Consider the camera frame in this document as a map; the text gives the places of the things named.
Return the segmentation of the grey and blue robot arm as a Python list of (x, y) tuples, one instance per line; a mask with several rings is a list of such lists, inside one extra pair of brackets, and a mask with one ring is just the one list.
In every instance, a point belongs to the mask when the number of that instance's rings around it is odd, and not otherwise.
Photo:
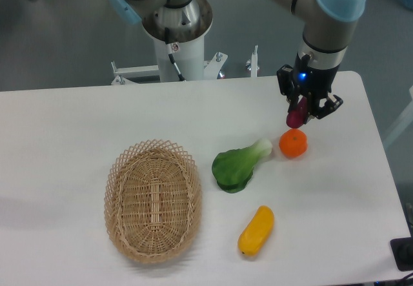
[[(332, 83), (352, 39), (366, 0), (272, 0), (304, 23), (303, 40), (293, 65), (277, 71), (279, 89), (289, 104), (287, 125), (299, 128), (310, 119), (335, 112), (342, 99)], [(204, 53), (183, 57), (183, 45), (201, 39), (212, 24), (206, 0), (109, 0), (124, 21), (142, 23), (160, 46), (162, 81), (204, 79)]]

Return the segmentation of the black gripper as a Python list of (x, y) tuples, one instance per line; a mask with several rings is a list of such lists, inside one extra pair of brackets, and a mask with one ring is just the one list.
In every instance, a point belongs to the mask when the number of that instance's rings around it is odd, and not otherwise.
[[(332, 94), (339, 66), (320, 69), (310, 66), (310, 62), (308, 54), (302, 58), (297, 55), (293, 66), (285, 64), (276, 73), (280, 92), (289, 103), (288, 113), (300, 111), (301, 96), (307, 99), (305, 124), (313, 118), (323, 119), (343, 104), (339, 96)], [(322, 99), (326, 101), (321, 107)]]

